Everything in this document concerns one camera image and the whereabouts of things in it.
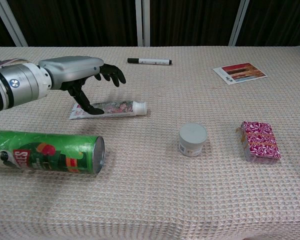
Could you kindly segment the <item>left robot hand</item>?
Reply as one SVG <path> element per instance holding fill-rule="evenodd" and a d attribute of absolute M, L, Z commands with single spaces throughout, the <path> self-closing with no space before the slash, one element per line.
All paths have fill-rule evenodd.
<path fill-rule="evenodd" d="M 102 115 L 104 111 L 93 107 L 82 90 L 88 78 L 95 77 L 98 81 L 104 78 L 116 87 L 126 83 L 123 72 L 117 66 L 106 64 L 98 57 L 63 56 L 41 60 L 38 65 L 50 75 L 52 90 L 67 91 L 90 115 Z"/>

